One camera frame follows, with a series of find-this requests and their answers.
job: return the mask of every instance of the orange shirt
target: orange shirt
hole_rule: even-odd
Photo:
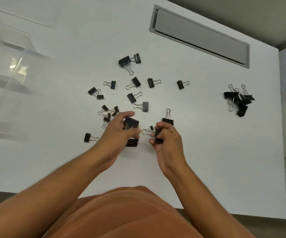
[[[77,199],[43,238],[57,237],[202,238],[175,208],[143,186]]]

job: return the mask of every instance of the pile of binder clips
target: pile of binder clips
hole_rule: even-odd
[[[236,109],[237,115],[239,117],[243,117],[248,109],[248,104],[252,103],[253,98],[252,95],[248,94],[248,91],[245,88],[245,85],[242,84],[241,87],[243,89],[243,94],[240,92],[239,88],[233,88],[232,84],[229,84],[230,92],[224,92],[224,98],[228,100],[229,112],[233,112]]]

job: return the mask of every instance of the left hand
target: left hand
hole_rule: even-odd
[[[139,139],[141,130],[139,128],[130,128],[123,130],[123,120],[125,117],[132,117],[135,112],[121,112],[112,119],[108,126],[105,128],[105,132],[99,139],[99,141],[90,149],[94,152],[97,164],[103,168],[108,169],[117,159],[117,156],[124,149],[127,141],[130,138]]]

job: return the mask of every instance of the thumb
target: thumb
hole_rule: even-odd
[[[171,133],[166,128],[164,128],[156,138],[166,140],[170,137],[170,135]]]
[[[141,133],[141,129],[140,128],[130,128],[125,130],[126,133],[126,137],[129,138],[135,138],[137,135],[139,135]]]

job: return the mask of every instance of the right hand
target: right hand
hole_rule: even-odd
[[[158,122],[155,129],[162,129],[157,138],[164,140],[164,143],[157,144],[151,138],[150,144],[156,151],[161,171],[165,177],[169,178],[169,176],[177,174],[181,169],[188,166],[185,160],[182,138],[169,123]]]

